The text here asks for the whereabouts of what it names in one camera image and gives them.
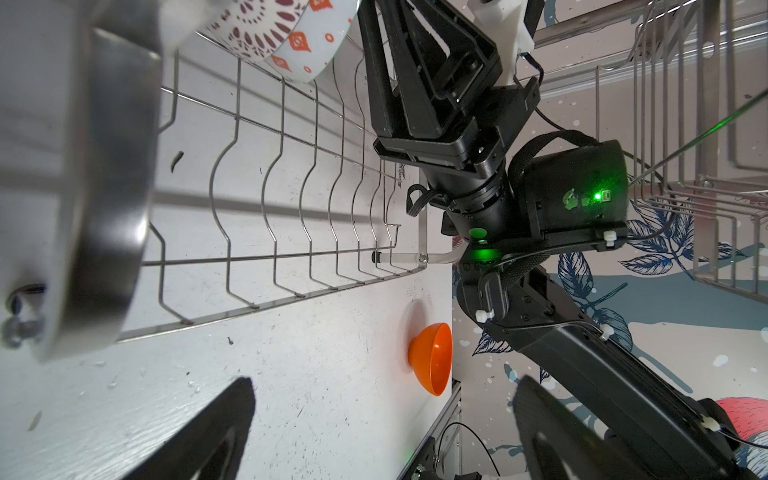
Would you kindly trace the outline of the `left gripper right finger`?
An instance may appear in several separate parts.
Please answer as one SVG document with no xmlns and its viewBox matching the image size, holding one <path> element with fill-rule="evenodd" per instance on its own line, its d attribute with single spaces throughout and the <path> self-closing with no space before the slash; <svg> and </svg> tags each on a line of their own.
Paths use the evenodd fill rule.
<svg viewBox="0 0 768 480">
<path fill-rule="evenodd" d="M 520 380 L 513 413 L 533 479 L 646 479 L 536 380 Z"/>
</svg>

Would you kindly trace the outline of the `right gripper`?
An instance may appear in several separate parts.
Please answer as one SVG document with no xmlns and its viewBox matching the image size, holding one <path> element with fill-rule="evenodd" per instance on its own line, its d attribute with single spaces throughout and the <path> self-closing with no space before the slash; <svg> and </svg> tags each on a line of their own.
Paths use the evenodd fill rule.
<svg viewBox="0 0 768 480">
<path fill-rule="evenodd" d="M 538 79 L 492 87 L 480 97 L 501 74 L 495 43 L 447 1 L 391 1 L 389 48 L 397 93 L 376 2 L 361 1 L 357 18 L 370 120 L 380 137 L 374 150 L 384 160 L 421 169 L 427 179 L 425 186 L 408 189 L 420 195 L 406 199 L 406 213 L 415 217 L 431 205 L 444 212 L 447 234 L 465 239 L 477 240 L 478 230 L 485 232 L 484 240 L 528 235 L 506 155 L 539 103 Z M 415 139 L 445 133 L 440 139 Z"/>
</svg>

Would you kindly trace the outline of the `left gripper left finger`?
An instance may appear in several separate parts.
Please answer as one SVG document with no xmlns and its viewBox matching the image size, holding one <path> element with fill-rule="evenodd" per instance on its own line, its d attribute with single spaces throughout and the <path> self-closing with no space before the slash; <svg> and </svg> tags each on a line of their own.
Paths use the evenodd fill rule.
<svg viewBox="0 0 768 480">
<path fill-rule="evenodd" d="M 256 409 L 252 380 L 239 377 L 128 479 L 234 479 Z"/>
</svg>

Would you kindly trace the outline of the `white brown lattice bowl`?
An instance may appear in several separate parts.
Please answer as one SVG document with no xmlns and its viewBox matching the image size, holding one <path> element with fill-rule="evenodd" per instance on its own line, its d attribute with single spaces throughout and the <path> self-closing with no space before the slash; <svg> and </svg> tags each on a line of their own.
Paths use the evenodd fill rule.
<svg viewBox="0 0 768 480">
<path fill-rule="evenodd" d="M 359 6 L 357 0 L 234 1 L 204 32 L 244 62 L 310 83 L 332 62 Z"/>
</svg>

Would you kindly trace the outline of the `orange plastic bowl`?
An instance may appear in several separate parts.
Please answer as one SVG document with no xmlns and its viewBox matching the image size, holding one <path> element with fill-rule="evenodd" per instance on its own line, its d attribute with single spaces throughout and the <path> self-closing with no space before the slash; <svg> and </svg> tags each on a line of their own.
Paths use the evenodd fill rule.
<svg viewBox="0 0 768 480">
<path fill-rule="evenodd" d="M 408 363 L 420 385 L 429 394 L 441 396 L 451 379 L 451 327 L 447 323 L 437 323 L 422 330 L 409 344 Z"/>
</svg>

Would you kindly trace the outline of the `steel two-tier dish rack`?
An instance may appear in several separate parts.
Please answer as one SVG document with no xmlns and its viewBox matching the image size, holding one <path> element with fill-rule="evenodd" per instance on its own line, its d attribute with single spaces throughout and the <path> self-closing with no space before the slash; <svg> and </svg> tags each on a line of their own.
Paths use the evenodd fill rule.
<svg viewBox="0 0 768 480">
<path fill-rule="evenodd" d="M 669 238 L 706 283 L 761 299 L 756 274 L 720 218 L 764 223 L 767 171 L 733 178 L 701 162 L 719 134 L 764 100 L 731 99 L 685 137 L 688 61 L 700 78 L 727 65 L 758 22 L 732 1 L 649 1 L 626 60 L 622 104 L 634 145 L 566 132 L 506 161 L 530 233 L 447 234 L 431 205 L 406 213 L 424 172 L 380 158 L 363 44 L 331 64 L 331 90 L 298 86 L 242 61 L 176 21 L 166 1 L 5 1 L 1 5 L 1 342 L 40 361 L 98 351 L 316 302 L 459 262 L 460 295 L 495 339 L 539 328 L 502 295 L 513 268 L 540 255 L 614 251 Z"/>
</svg>

